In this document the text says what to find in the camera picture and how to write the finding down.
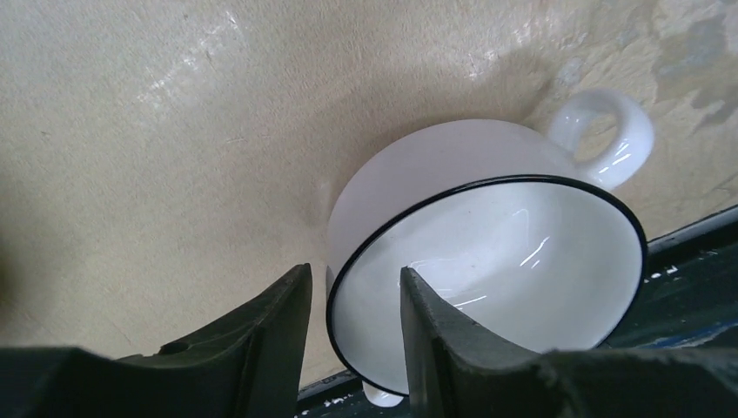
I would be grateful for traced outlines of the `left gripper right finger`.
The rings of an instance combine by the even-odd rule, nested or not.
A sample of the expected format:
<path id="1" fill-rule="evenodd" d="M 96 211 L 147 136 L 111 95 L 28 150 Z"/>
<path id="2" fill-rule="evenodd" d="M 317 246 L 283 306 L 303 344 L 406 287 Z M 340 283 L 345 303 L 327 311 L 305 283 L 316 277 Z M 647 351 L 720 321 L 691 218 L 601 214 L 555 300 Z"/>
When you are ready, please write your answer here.
<path id="1" fill-rule="evenodd" d="M 734 349 L 592 349 L 537 354 L 481 326 L 400 271 L 415 417 L 734 417 Z"/>

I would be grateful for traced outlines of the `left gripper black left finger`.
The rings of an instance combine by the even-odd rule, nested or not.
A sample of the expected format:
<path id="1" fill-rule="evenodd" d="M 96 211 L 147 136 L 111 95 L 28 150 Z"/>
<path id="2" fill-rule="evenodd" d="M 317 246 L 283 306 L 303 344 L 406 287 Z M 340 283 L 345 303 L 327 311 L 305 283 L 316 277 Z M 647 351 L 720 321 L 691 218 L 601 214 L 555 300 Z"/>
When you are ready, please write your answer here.
<path id="1" fill-rule="evenodd" d="M 312 271 L 156 354 L 104 358 L 79 347 L 1 351 L 4 417 L 291 417 L 297 408 Z"/>

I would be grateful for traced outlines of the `white two-handled soup cup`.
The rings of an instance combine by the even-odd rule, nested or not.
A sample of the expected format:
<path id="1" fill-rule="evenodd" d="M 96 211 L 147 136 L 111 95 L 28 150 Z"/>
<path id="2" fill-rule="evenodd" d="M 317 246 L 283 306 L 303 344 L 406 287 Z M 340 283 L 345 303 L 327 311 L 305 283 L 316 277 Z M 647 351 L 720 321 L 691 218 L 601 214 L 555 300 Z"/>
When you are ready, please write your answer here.
<path id="1" fill-rule="evenodd" d="M 387 146 L 327 223 L 326 325 L 381 408 L 408 395 L 400 271 L 535 353 L 589 349 L 640 287 L 647 240 L 613 195 L 654 146 L 648 115 L 608 89 L 574 94 L 546 133 L 493 119 L 433 125 Z"/>

